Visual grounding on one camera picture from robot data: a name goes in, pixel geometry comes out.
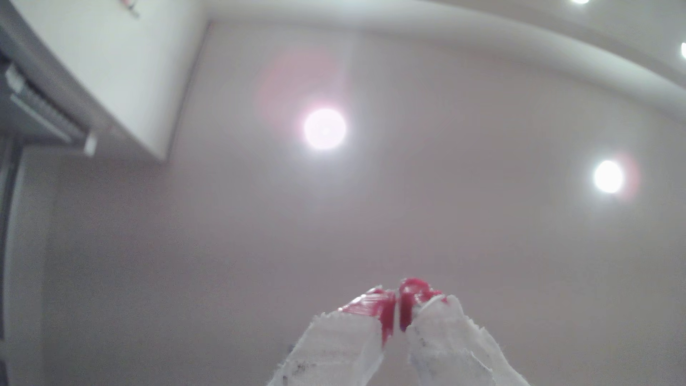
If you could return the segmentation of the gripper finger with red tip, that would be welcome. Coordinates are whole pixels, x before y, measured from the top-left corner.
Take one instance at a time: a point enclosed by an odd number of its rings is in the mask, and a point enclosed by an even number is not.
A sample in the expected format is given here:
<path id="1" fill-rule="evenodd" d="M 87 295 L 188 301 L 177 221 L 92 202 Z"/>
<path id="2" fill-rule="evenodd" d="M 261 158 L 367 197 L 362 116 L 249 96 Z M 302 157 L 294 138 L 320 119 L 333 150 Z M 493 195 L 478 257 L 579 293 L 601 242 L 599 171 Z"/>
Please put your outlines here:
<path id="1" fill-rule="evenodd" d="M 367 385 L 394 331 L 396 293 L 374 287 L 316 315 L 268 385 Z"/>
<path id="2" fill-rule="evenodd" d="M 399 328 L 419 385 L 530 385 L 456 296 L 416 277 L 399 286 Z"/>

